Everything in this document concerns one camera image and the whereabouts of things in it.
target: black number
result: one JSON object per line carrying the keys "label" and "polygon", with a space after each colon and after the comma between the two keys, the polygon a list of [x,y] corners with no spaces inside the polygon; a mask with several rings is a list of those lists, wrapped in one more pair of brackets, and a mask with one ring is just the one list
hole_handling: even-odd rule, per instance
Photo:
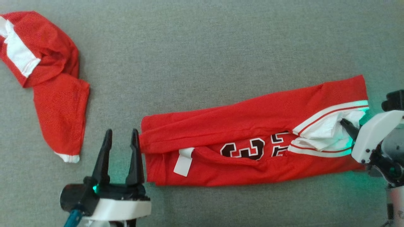
{"label": "black number", "polygon": [[220,154],[226,157],[235,157],[238,158],[238,156],[233,156],[233,153],[236,151],[236,144],[235,143],[226,143],[222,149],[220,149]]}
{"label": "black number", "polygon": [[286,147],[281,147],[281,146],[274,146],[272,150],[272,157],[275,156],[283,156],[283,152],[288,149],[288,146]]}
{"label": "black number", "polygon": [[222,149],[220,149],[220,154],[232,158],[249,158],[252,160],[260,160],[264,155],[264,140],[260,138],[251,139],[250,145],[251,147],[242,148],[237,152],[235,143],[226,143]]}
{"label": "black number", "polygon": [[271,136],[271,142],[272,142],[272,144],[275,144],[275,143],[283,143],[283,138],[282,137],[278,137],[278,135],[284,135],[284,134],[289,134],[289,132],[281,132],[281,133],[276,133],[276,134],[273,134],[272,136]]}

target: green light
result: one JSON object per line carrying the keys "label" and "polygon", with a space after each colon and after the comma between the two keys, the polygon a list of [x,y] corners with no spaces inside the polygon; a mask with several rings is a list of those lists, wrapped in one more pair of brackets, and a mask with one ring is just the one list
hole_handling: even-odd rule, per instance
{"label": "green light", "polygon": [[390,174],[392,174],[393,176],[397,177],[396,168],[391,167],[391,168],[390,168]]}
{"label": "green light", "polygon": [[97,194],[98,193],[98,185],[94,185],[93,190]]}

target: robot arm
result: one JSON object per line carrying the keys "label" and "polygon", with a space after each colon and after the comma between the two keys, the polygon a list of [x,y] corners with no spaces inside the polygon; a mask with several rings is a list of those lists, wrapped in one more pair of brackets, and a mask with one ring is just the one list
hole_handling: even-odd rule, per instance
{"label": "robot arm", "polygon": [[107,130],[92,176],[83,184],[65,186],[60,205],[71,213],[65,227],[75,227],[83,219],[90,227],[135,227],[136,219],[151,214],[152,204],[143,187],[143,164],[139,146],[139,133],[132,133],[132,157],[125,184],[110,184],[108,175],[112,130]]}
{"label": "robot arm", "polygon": [[341,125],[354,143],[351,156],[369,168],[375,167],[389,183],[387,187],[388,221],[404,227],[404,90],[387,94],[379,113],[360,129],[343,119]]}

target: gray fabric surface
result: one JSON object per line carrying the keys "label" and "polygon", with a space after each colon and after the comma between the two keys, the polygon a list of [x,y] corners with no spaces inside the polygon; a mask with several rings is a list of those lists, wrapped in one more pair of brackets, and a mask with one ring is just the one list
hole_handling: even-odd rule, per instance
{"label": "gray fabric surface", "polygon": [[[81,52],[91,84],[78,164],[47,146],[32,102],[0,64],[0,226],[63,226],[59,195],[91,174],[114,131],[113,182],[129,165],[143,116],[232,104],[364,74],[371,113],[404,87],[404,2],[3,0],[0,13],[35,10]],[[346,172],[278,184],[190,188],[145,185],[152,214],[138,226],[379,226],[385,182]]]}

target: folded jersey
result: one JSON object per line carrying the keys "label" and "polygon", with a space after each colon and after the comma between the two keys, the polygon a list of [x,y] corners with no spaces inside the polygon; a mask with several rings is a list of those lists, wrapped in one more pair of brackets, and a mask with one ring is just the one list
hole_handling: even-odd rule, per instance
{"label": "folded jersey", "polygon": [[362,75],[233,105],[146,116],[141,150],[156,185],[275,183],[363,168],[339,124],[368,110]]}
{"label": "folded jersey", "polygon": [[0,58],[24,88],[32,87],[45,141],[65,162],[78,162],[89,84],[78,78],[73,41],[34,11],[0,15]]}

